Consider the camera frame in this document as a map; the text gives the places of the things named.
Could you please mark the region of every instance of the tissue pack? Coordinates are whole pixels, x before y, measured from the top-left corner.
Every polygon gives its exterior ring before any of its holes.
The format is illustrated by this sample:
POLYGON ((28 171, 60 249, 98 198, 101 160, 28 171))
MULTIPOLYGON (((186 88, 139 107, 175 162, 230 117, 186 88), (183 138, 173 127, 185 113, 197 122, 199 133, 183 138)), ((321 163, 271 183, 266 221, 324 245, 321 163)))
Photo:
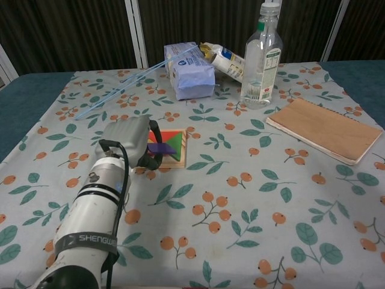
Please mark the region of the tissue pack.
MULTIPOLYGON (((164 57, 169 59, 196 45, 195 42, 164 46, 164 57)), ((212 96, 215 87, 214 66, 205 60, 196 47, 166 64, 178 100, 212 96)))

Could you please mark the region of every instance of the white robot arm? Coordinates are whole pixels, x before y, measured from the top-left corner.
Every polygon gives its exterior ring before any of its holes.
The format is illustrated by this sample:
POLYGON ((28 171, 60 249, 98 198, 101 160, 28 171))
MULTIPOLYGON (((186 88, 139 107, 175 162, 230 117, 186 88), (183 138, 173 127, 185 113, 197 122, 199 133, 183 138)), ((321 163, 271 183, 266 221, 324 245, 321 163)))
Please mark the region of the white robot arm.
POLYGON ((101 273, 117 258, 117 228, 131 184, 129 167, 157 169, 162 154, 147 154, 150 129, 162 142, 158 124, 148 116, 110 123, 96 148, 98 160, 91 168, 71 209, 54 238, 56 260, 33 289, 100 289, 101 273))

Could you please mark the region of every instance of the plastic bottle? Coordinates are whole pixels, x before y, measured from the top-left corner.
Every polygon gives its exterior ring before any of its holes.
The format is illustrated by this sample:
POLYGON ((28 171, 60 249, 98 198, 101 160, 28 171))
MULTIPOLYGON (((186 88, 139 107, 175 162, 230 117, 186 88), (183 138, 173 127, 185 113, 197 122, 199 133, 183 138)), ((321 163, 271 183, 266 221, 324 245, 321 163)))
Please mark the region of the plastic bottle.
POLYGON ((276 28, 280 4, 263 3, 257 31, 247 40, 241 101, 257 109, 271 103, 274 80, 282 50, 276 28))

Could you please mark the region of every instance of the green tangram piece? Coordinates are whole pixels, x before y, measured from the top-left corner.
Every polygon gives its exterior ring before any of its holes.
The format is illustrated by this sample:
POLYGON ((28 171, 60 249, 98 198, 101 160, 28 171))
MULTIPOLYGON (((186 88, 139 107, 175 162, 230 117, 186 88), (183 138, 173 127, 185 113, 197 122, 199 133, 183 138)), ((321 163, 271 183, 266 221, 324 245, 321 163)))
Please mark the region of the green tangram piece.
POLYGON ((166 141, 166 144, 171 146, 176 151, 176 154, 170 155, 176 161, 180 161, 180 153, 182 152, 182 137, 183 134, 180 132, 166 141))

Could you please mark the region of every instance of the brown notebook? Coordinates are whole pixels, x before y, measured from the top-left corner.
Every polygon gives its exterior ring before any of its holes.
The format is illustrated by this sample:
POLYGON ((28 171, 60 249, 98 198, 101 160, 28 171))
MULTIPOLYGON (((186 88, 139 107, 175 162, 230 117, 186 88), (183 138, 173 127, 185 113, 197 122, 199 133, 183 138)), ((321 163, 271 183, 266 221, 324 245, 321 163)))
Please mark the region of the brown notebook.
POLYGON ((266 123, 349 165, 357 164, 382 133, 302 99, 268 117, 266 123))

